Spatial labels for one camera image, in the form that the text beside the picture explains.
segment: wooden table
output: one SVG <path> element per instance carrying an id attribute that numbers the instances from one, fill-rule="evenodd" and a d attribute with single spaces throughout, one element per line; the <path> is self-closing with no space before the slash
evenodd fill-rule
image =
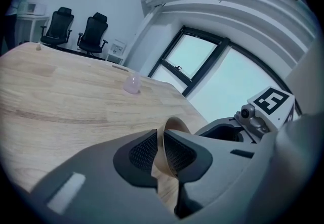
<path id="1" fill-rule="evenodd" d="M 88 146 L 159 128 L 170 116 L 181 118 L 192 133 L 207 124 L 168 83 L 142 77 L 140 93 L 131 95 L 123 90 L 130 69 L 35 48 L 25 43 L 0 58 L 1 160 L 27 191 Z M 152 175 L 173 211 L 177 180 L 157 169 Z"/>

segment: window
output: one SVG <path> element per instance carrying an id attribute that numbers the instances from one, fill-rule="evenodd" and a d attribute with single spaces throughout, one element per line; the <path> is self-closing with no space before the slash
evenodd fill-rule
<path id="1" fill-rule="evenodd" d="M 192 79 L 216 48 L 216 44 L 190 35 L 182 35 L 166 61 Z"/>
<path id="2" fill-rule="evenodd" d="M 211 122 L 268 86 L 290 92 L 263 61 L 228 38 L 182 27 L 148 75 L 172 84 Z M 294 118 L 301 114 L 295 101 Z"/>
<path id="3" fill-rule="evenodd" d="M 247 99 L 268 86 L 280 88 L 260 66 L 235 49 L 225 55 L 187 97 L 208 123 L 232 117 Z"/>

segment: small object on table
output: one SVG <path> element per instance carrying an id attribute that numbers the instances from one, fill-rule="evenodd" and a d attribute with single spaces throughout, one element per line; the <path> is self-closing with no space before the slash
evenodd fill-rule
<path id="1" fill-rule="evenodd" d="M 140 75 L 135 72 L 129 76 L 124 83 L 124 90 L 131 94 L 137 94 L 141 86 Z"/>
<path id="2" fill-rule="evenodd" d="M 37 51 L 40 51 L 42 48 L 41 48 L 41 43 L 39 42 L 39 43 L 37 43 L 36 44 L 36 50 Z"/>

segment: chair backrest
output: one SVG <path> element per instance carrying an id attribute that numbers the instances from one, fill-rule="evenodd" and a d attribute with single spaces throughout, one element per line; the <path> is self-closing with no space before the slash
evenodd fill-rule
<path id="1" fill-rule="evenodd" d="M 107 17 L 100 13 L 95 13 L 93 17 L 88 18 L 86 30 L 81 40 L 88 44 L 100 45 L 101 37 L 107 27 Z"/>
<path id="2" fill-rule="evenodd" d="M 46 35 L 52 38 L 66 38 L 67 29 L 74 18 L 74 15 L 71 13 L 72 9 L 63 7 L 55 11 Z"/>

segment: window frame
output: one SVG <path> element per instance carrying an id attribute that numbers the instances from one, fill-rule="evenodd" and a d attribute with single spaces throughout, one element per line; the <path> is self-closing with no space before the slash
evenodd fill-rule
<path id="1" fill-rule="evenodd" d="M 189 78 L 179 69 L 172 66 L 169 62 L 166 61 L 167 56 L 170 54 L 170 52 L 173 50 L 173 48 L 176 46 L 176 44 L 183 35 L 193 36 L 217 44 L 217 47 L 212 51 L 212 53 L 209 55 L 209 57 L 205 60 L 203 65 L 198 69 L 197 73 L 192 78 Z M 227 37 L 223 38 L 215 34 L 211 34 L 209 32 L 186 26 L 183 26 L 180 29 L 180 31 L 176 34 L 176 36 L 172 39 L 168 47 L 165 49 L 165 51 L 162 53 L 162 55 L 156 62 L 155 66 L 148 74 L 148 77 L 152 77 L 155 71 L 158 69 L 159 65 L 163 65 L 178 79 L 180 79 L 185 85 L 187 85 L 187 88 L 182 92 L 182 95 L 184 97 L 187 97 L 191 93 L 191 91 L 193 91 L 193 89 L 200 83 L 200 81 L 206 76 L 206 74 L 211 70 L 211 68 L 215 65 L 215 63 L 218 61 L 218 59 L 224 53 L 228 46 L 232 47 L 233 49 L 235 49 L 236 51 L 240 52 L 248 59 L 253 61 L 255 64 L 257 64 L 280 86 L 282 90 L 292 94 L 291 90 L 286 85 L 286 83 L 264 61 L 255 56 L 253 53 L 244 49 L 240 45 L 232 42 Z M 302 115 L 301 108 L 296 99 L 295 110 L 299 116 Z"/>

